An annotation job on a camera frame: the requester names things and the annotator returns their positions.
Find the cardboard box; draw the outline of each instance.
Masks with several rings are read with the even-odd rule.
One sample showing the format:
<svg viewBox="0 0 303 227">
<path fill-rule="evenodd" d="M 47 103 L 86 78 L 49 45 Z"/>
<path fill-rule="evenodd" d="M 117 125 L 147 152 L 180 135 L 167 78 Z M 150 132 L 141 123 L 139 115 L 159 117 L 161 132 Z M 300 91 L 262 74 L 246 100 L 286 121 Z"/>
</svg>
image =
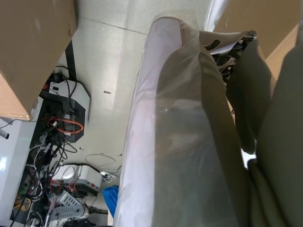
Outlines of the cardboard box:
<svg viewBox="0 0 303 227">
<path fill-rule="evenodd" d="M 278 78 L 285 55 L 294 47 L 300 0 L 230 0 L 215 32 L 255 30 L 273 76 Z"/>
<path fill-rule="evenodd" d="M 31 118 L 47 78 L 77 29 L 73 0 L 0 3 L 0 116 Z"/>
</svg>

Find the blue plastic bag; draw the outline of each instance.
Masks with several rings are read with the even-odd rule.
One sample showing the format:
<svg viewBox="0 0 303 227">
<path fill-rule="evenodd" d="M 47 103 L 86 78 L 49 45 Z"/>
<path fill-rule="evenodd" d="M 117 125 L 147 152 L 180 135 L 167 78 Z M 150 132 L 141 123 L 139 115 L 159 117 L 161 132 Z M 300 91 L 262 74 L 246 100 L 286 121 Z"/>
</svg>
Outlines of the blue plastic bag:
<svg viewBox="0 0 303 227">
<path fill-rule="evenodd" d="M 117 201 L 118 201 L 118 186 L 110 186 L 105 188 L 102 191 L 105 203 L 109 209 L 110 214 L 114 217 L 116 207 L 117 207 Z"/>
</svg>

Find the floor tile grout line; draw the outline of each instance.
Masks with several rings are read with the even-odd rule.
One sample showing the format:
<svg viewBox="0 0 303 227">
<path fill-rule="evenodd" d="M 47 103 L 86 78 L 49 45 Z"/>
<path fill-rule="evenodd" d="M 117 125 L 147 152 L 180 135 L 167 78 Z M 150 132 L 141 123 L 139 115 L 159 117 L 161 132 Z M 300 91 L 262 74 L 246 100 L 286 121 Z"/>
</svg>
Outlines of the floor tile grout line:
<svg viewBox="0 0 303 227">
<path fill-rule="evenodd" d="M 104 23 L 104 22 L 97 21 L 97 20 L 93 20 L 93 19 L 90 19 L 90 18 L 86 18 L 86 17 L 79 17 L 79 18 L 90 20 L 90 21 L 94 21 L 94 22 L 97 22 L 97 23 L 101 23 L 101 24 L 104 24 L 104 25 L 111 26 L 111 27 L 120 28 L 120 29 L 125 30 L 125 31 L 135 32 L 135 33 L 138 33 L 138 34 L 141 34 L 141 35 L 147 35 L 146 33 L 138 32 L 138 31 L 131 30 L 131 29 L 128 29 L 128 28 L 124 28 L 124 27 L 119 27 L 119 26 L 116 26 L 116 25 L 111 25 L 111 24 Z"/>
</svg>

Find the tiled floor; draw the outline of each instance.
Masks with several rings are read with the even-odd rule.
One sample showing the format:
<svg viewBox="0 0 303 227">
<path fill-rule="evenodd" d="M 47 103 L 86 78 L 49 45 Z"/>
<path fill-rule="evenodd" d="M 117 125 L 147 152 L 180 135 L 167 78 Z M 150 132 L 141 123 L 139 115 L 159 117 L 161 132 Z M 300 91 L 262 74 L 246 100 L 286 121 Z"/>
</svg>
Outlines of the tiled floor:
<svg viewBox="0 0 303 227">
<path fill-rule="evenodd" d="M 85 162 L 89 154 L 103 153 L 122 164 L 133 90 L 146 36 L 153 18 L 164 11 L 192 9 L 202 28 L 209 0 L 79 0 L 78 30 L 72 41 L 78 80 L 90 92 L 89 125 L 69 162 Z M 96 166 L 106 157 L 90 157 Z M 102 197 L 95 202 L 106 208 Z"/>
</svg>

